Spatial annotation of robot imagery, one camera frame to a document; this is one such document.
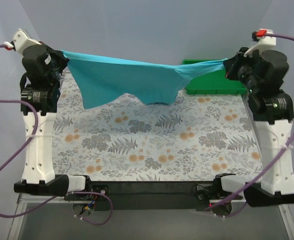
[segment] floral pattern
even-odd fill
[[[65,74],[54,125],[57,174],[93,181],[210,181],[216,174],[257,175],[260,155],[239,95],[195,96],[144,105],[124,94],[83,109]]]

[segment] green plastic bin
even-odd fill
[[[182,64],[195,64],[210,60],[186,59]],[[244,85],[239,81],[232,81],[225,78],[225,70],[214,71],[202,76],[195,77],[186,86],[187,94],[210,94],[210,95],[238,95],[247,92]]]

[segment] blue cloth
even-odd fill
[[[63,51],[81,91],[85,109],[107,104],[124,93],[144,104],[172,104],[179,90],[200,75],[224,69],[223,60],[164,65]]]

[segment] table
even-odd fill
[[[54,130],[56,173],[93,181],[211,181],[219,173],[255,176],[262,168],[239,95],[181,90],[172,105],[144,105],[124,94],[84,110],[66,73]]]

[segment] gray floor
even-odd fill
[[[107,214],[95,212],[90,218],[101,221]],[[287,240],[288,236],[278,207],[247,207],[225,220],[192,210],[119,210],[106,225],[93,226],[74,218],[71,204],[52,203],[24,218],[19,240],[30,239]]]

